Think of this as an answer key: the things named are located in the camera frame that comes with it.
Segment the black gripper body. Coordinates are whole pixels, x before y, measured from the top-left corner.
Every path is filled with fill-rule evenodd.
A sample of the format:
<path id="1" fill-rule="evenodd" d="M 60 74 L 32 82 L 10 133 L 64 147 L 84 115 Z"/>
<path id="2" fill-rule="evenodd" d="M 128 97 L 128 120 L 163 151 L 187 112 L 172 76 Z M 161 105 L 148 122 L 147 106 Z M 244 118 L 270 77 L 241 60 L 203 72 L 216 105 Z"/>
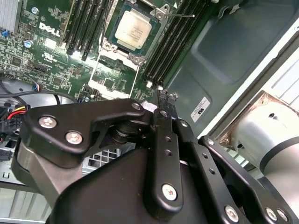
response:
<path id="1" fill-rule="evenodd" d="M 71 184 L 46 224 L 217 224 L 217 212 L 199 196 L 182 163 L 182 210 L 169 222 L 151 216 L 143 203 L 147 158 L 148 150 L 132 150 Z"/>

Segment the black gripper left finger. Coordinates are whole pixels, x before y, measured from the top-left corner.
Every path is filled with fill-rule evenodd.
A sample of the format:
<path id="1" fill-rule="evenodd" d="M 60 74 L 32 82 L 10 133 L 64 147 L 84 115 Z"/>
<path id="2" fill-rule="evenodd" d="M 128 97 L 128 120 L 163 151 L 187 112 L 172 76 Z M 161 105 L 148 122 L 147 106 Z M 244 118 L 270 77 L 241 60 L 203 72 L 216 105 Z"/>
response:
<path id="1" fill-rule="evenodd" d="M 149 149 L 147 194 L 166 202 L 164 186 L 181 199 L 176 97 L 158 90 L 153 103 L 120 98 L 85 104 L 36 107 L 24 118 L 12 170 L 22 183 L 38 190 L 50 206 L 82 175 L 83 161 L 111 145 L 127 142 Z"/>

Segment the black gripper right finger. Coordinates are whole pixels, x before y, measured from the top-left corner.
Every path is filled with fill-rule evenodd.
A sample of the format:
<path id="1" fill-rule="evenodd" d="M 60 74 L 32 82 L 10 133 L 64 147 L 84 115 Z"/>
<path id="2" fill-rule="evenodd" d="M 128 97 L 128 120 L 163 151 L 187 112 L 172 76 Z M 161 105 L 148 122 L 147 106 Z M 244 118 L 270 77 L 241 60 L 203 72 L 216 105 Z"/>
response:
<path id="1" fill-rule="evenodd" d="M 218 143 L 197 139 L 176 118 L 185 204 L 173 224 L 290 224 L 290 208 L 278 201 Z"/>

